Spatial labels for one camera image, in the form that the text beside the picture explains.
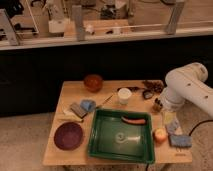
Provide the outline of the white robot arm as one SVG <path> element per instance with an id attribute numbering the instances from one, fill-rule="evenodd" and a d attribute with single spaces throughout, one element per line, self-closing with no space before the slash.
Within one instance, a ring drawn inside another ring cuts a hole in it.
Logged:
<path id="1" fill-rule="evenodd" d="M 205 84 L 207 78 L 208 70 L 198 62 L 169 71 L 159 97 L 163 107 L 178 111 L 188 100 L 213 118 L 213 88 Z"/>

